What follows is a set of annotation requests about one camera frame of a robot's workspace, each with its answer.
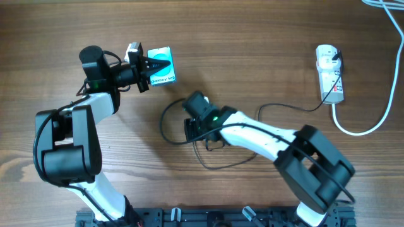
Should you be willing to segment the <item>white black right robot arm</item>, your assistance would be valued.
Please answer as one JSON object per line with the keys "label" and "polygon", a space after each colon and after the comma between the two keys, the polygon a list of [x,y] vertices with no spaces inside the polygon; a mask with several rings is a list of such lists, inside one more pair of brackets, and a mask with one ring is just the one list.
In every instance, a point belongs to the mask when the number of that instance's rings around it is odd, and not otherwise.
{"label": "white black right robot arm", "polygon": [[200,91],[178,103],[189,114],[184,121],[184,144],[220,141],[224,146],[248,149],[270,160],[300,200],[289,226],[321,226],[345,194],[355,174],[347,158],[317,128],[281,129],[255,120],[235,108],[218,108]]}

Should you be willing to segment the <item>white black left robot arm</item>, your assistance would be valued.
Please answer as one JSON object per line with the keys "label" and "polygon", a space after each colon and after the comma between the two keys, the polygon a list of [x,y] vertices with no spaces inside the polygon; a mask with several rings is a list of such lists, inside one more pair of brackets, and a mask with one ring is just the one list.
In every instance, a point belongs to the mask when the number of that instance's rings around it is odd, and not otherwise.
{"label": "white black left robot arm", "polygon": [[154,86],[156,75],[175,76],[170,47],[143,52],[139,42],[128,45],[124,59],[108,62],[112,52],[91,45],[79,53],[86,74],[79,100],[35,116],[33,164],[40,178],[74,192],[103,226],[143,226],[127,197],[102,172],[102,152],[96,125],[114,115],[122,92],[137,85]]}

